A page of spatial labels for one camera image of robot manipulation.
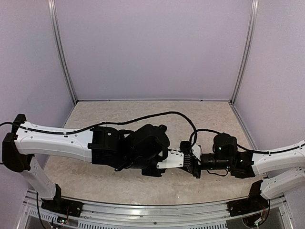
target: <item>wall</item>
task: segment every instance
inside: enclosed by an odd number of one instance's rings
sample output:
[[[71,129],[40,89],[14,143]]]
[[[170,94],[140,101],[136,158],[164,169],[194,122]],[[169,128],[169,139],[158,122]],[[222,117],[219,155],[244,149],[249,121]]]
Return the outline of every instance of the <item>wall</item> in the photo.
[[[24,113],[31,122],[62,126],[72,110],[52,33],[46,0],[0,1],[0,122]],[[0,139],[10,126],[0,128]],[[43,165],[45,157],[39,161]],[[12,229],[28,189],[0,166],[0,224]]]
[[[230,100],[251,0],[61,0],[80,100]]]
[[[236,108],[258,149],[305,138],[305,2],[260,1],[251,52]],[[303,229],[305,187],[285,193]]]

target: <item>robotic arm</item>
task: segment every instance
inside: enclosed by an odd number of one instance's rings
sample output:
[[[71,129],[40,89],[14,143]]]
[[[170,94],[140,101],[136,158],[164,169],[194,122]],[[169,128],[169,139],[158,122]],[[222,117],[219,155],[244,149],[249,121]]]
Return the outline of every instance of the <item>robotic arm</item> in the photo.
[[[213,153],[203,154],[200,146],[191,147],[189,141],[181,142],[180,150],[168,149],[170,141],[164,125],[147,124],[135,132],[96,126],[71,135],[65,133],[76,130],[38,126],[27,122],[23,114],[14,124],[2,143],[4,165],[19,172],[38,191],[42,208],[61,214],[69,210],[69,215],[79,217],[82,203],[61,198],[61,188],[44,174],[35,154],[108,165],[115,171],[138,168],[142,175],[152,177],[161,177],[167,168],[183,169],[196,178],[200,178],[201,170],[210,169],[228,169],[231,176],[247,178],[290,168],[274,178],[255,182],[248,198],[229,202],[232,216],[260,210],[261,206],[267,208],[267,199],[305,184],[305,141],[270,151],[238,152],[236,138],[222,133],[213,140]]]

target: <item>beige floor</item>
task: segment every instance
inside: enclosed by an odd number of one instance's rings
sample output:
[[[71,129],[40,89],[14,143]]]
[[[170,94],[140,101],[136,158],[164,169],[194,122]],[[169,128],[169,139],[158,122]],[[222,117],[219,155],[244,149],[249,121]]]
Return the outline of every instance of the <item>beige floor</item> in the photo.
[[[197,128],[210,128],[236,136],[249,147],[228,103],[225,102],[83,102],[74,108],[66,127],[81,128],[101,121],[127,121],[140,116],[180,111]],[[168,115],[140,121],[121,128],[136,130],[145,123],[164,124],[170,148],[188,140],[192,128],[181,117]],[[203,152],[212,150],[214,134],[200,133],[197,143]],[[140,170],[114,172],[107,166],[91,165],[71,158],[51,156],[44,169],[59,184],[64,196],[100,202],[143,205],[203,203],[247,196],[258,178],[218,177],[202,172],[201,179],[180,169],[168,169],[163,177],[144,177]]]

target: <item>floor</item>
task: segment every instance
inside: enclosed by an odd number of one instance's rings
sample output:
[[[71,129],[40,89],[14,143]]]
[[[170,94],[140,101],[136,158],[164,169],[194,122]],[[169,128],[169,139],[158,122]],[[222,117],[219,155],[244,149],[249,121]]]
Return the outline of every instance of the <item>floor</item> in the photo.
[[[82,128],[101,121],[127,121],[140,116],[179,111],[187,115],[197,128],[210,128],[226,132],[249,144],[226,102],[177,102],[177,101],[126,101],[126,102],[79,102],[74,108],[67,128]],[[178,148],[188,140],[190,125],[177,115],[167,115],[139,121],[122,128],[136,130],[146,123],[164,124],[168,127],[170,148]],[[199,133],[197,144],[204,153],[212,151],[214,134]],[[237,179],[219,177],[202,172],[201,179],[194,178],[180,169],[167,169],[162,177],[144,177],[137,169],[115,172],[108,166],[91,165],[76,159],[51,156],[44,171],[60,185],[64,196],[135,205],[192,204],[226,200],[247,196],[250,186],[259,177]]]

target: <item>white wall panel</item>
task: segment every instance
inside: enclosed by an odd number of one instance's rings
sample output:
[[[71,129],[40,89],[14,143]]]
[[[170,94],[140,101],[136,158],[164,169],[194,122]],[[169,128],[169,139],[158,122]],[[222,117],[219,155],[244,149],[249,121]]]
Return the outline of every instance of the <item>white wall panel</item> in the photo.
[[[0,123],[24,113],[31,122],[62,126],[72,107],[48,2],[0,0]],[[0,128],[1,142],[10,129]],[[46,157],[38,158],[43,165]],[[0,166],[1,229],[14,228],[28,187],[20,174]]]
[[[305,138],[305,2],[263,0],[236,107],[258,149]],[[305,187],[285,194],[304,228]]]
[[[251,0],[59,0],[80,100],[229,100]]]

